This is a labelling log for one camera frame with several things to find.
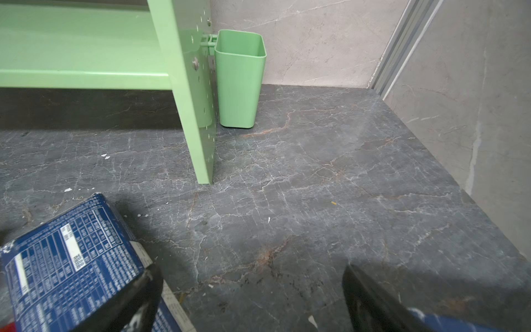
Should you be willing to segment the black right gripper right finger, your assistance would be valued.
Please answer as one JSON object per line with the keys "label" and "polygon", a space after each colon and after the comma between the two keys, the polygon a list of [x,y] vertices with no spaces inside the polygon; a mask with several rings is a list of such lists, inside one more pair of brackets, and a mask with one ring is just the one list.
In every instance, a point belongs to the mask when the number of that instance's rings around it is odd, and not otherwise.
{"label": "black right gripper right finger", "polygon": [[354,331],[431,331],[354,264],[347,265],[344,270],[342,290]]}

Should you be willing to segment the long blue spaghetti box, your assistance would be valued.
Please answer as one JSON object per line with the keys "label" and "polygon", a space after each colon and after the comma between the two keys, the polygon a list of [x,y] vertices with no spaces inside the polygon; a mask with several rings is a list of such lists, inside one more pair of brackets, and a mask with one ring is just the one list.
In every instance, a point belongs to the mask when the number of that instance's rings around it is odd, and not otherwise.
{"label": "long blue spaghetti box", "polygon": [[[14,320],[7,331],[74,331],[155,264],[102,194],[1,248]],[[193,331],[163,280],[151,331]]]}

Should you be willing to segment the blue Barilla rigatoni box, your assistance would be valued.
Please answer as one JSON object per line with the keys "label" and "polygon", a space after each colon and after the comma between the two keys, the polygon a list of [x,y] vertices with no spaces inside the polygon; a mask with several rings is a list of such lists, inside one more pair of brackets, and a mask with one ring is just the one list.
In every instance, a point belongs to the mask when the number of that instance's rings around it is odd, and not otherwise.
{"label": "blue Barilla rigatoni box", "polygon": [[417,317],[424,325],[438,332],[501,332],[501,330],[473,324],[436,314],[425,314],[417,308],[408,308],[408,311]]}

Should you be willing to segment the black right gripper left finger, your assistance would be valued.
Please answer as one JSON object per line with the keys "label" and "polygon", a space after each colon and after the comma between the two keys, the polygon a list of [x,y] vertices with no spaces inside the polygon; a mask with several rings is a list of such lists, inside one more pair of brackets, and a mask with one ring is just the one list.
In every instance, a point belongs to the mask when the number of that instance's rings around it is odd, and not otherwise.
{"label": "black right gripper left finger", "polygon": [[151,331],[162,290],[162,272],[151,264],[73,330]]}

